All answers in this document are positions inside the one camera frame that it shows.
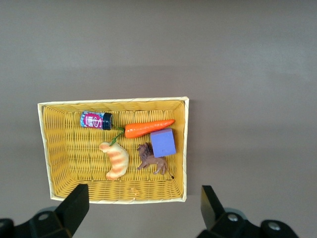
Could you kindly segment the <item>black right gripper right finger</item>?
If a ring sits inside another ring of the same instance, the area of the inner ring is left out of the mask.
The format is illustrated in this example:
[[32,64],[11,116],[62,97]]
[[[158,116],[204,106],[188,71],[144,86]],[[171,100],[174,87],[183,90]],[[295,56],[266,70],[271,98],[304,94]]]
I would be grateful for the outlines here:
[[201,190],[201,214],[206,229],[199,238],[296,238],[298,235],[284,222],[264,220],[252,224],[238,210],[225,210],[210,185]]

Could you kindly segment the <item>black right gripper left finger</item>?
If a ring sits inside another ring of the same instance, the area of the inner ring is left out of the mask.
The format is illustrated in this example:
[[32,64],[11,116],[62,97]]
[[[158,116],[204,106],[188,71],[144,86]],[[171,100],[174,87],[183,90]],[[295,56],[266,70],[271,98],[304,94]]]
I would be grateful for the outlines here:
[[79,184],[55,209],[44,209],[23,224],[0,220],[2,238],[71,238],[89,211],[87,184]]

